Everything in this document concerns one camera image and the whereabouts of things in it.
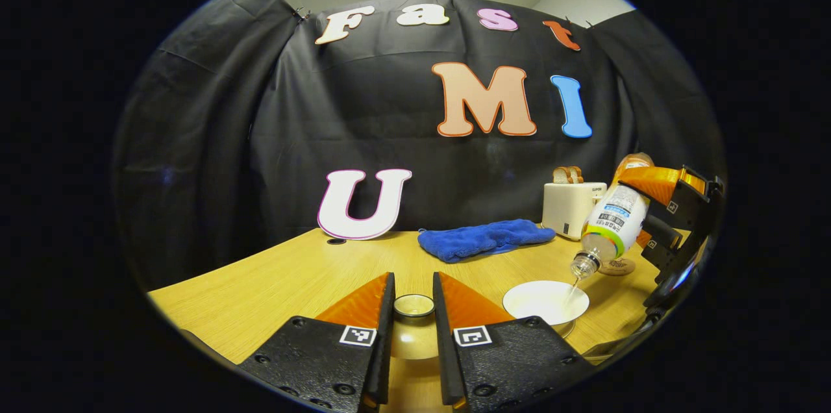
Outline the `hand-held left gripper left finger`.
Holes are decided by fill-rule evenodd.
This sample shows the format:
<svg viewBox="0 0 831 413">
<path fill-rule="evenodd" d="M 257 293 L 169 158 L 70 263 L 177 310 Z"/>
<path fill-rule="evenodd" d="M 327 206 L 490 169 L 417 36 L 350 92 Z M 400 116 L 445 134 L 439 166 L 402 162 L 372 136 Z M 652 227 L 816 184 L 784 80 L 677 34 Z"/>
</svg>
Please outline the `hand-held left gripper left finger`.
<svg viewBox="0 0 831 413">
<path fill-rule="evenodd" d="M 377 412 L 388 401 L 395 275 L 317 316 L 291 316 L 238 369 L 315 411 Z"/>
</svg>

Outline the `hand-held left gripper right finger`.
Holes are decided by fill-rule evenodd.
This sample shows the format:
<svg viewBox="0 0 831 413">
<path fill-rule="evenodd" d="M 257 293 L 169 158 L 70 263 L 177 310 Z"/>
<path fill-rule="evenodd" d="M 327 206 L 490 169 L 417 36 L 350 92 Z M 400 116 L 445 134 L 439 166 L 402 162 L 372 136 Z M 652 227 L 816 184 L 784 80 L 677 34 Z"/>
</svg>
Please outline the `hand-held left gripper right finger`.
<svg viewBox="0 0 831 413">
<path fill-rule="evenodd" d="M 455 412 L 517 412 L 594 374 L 540 316 L 515 318 L 441 271 L 432 283 L 441 398 Z"/>
</svg>

